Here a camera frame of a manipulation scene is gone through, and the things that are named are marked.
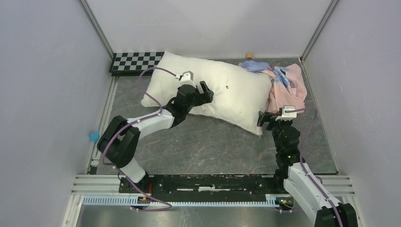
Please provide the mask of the blue and pink printed pillowcase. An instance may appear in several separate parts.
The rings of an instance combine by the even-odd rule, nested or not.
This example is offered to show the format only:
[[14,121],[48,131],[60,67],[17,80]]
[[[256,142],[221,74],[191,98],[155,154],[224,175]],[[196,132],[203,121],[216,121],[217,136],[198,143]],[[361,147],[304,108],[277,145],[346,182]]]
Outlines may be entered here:
[[238,66],[249,72],[269,76],[272,85],[266,103],[266,112],[277,113],[286,105],[294,106],[296,109],[305,108],[307,89],[302,70],[297,64],[281,67],[268,62],[248,60],[239,63]]

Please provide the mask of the white pillow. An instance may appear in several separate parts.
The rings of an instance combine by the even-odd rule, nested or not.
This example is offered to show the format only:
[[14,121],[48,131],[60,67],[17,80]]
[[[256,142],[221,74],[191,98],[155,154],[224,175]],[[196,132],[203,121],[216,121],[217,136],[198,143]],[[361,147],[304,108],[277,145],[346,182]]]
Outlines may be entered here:
[[192,108],[193,115],[221,119],[257,136],[258,113],[264,111],[272,82],[263,73],[253,73],[231,63],[199,58],[183,57],[166,52],[151,76],[141,104],[155,107],[157,102],[166,105],[176,95],[179,81],[172,74],[192,71],[193,81],[199,85],[205,81],[214,92],[209,104]]

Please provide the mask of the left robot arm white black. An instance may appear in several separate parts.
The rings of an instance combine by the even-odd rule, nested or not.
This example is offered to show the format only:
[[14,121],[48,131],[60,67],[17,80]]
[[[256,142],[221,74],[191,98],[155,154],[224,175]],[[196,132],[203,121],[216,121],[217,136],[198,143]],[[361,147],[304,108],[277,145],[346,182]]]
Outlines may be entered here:
[[98,140],[97,150],[101,152],[102,160],[108,159],[110,165],[122,171],[131,180],[130,186],[136,192],[141,193],[148,188],[147,172],[134,158],[138,141],[179,125],[192,108],[211,103],[214,92],[205,81],[200,82],[200,88],[181,85],[165,106],[151,114],[127,119],[120,115],[114,117]]

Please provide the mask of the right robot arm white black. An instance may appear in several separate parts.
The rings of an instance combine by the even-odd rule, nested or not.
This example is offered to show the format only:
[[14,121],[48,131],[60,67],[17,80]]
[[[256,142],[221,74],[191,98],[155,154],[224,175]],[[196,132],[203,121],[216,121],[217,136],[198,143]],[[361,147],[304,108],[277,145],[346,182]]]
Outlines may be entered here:
[[295,118],[295,110],[284,108],[277,113],[259,112],[257,126],[267,124],[277,152],[274,189],[288,192],[314,227],[357,227],[355,208],[333,196],[304,160],[298,148],[300,132],[292,126]]

